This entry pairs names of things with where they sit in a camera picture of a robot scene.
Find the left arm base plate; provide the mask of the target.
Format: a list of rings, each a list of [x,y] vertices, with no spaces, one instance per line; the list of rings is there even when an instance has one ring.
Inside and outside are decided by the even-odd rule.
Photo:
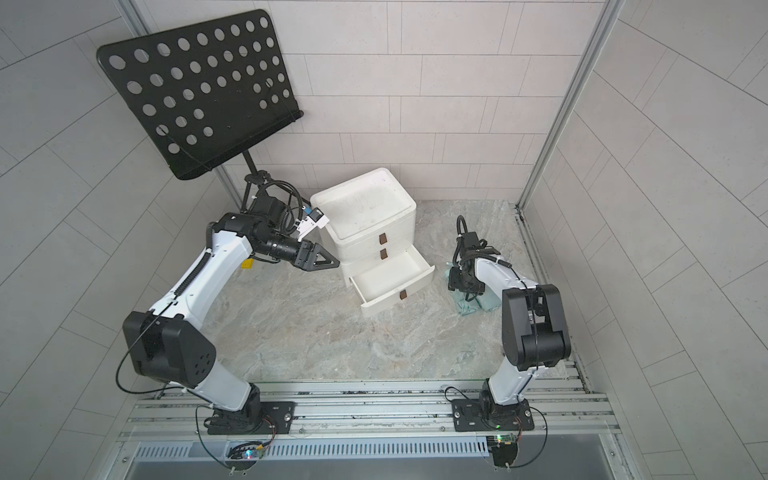
[[[243,410],[215,409],[203,425],[209,435],[288,434],[296,409],[295,402],[265,402],[256,409],[247,404]]]

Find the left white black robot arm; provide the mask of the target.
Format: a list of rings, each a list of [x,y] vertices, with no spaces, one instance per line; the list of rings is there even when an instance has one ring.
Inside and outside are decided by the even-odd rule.
[[[127,359],[141,376],[185,388],[221,414],[257,422],[259,389],[228,371],[215,345],[202,334],[213,301],[241,264],[255,255],[284,261],[303,271],[338,267],[322,245],[306,240],[328,225],[318,208],[307,211],[297,236],[271,227],[263,215],[228,213],[206,229],[206,246],[185,276],[146,312],[132,312],[123,323]]]

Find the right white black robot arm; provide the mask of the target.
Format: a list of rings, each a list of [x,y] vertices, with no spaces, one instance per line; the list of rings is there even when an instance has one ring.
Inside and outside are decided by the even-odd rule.
[[[503,359],[479,395],[488,422],[518,413],[525,390],[547,368],[571,354],[571,341],[559,289],[518,274],[500,252],[475,232],[457,224],[457,245],[448,289],[467,301],[492,294],[500,301]]]

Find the white three-drawer cabinet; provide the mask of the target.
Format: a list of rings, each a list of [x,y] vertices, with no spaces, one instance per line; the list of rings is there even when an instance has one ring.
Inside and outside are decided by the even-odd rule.
[[[416,203],[386,168],[378,168],[310,197],[329,224],[323,246],[340,261],[345,285],[365,317],[426,288],[435,267],[414,246]]]

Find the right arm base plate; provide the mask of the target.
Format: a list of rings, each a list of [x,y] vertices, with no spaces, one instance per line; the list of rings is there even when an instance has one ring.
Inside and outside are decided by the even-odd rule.
[[[504,406],[491,401],[459,398],[451,400],[450,404],[457,432],[526,432],[535,429],[527,400]]]

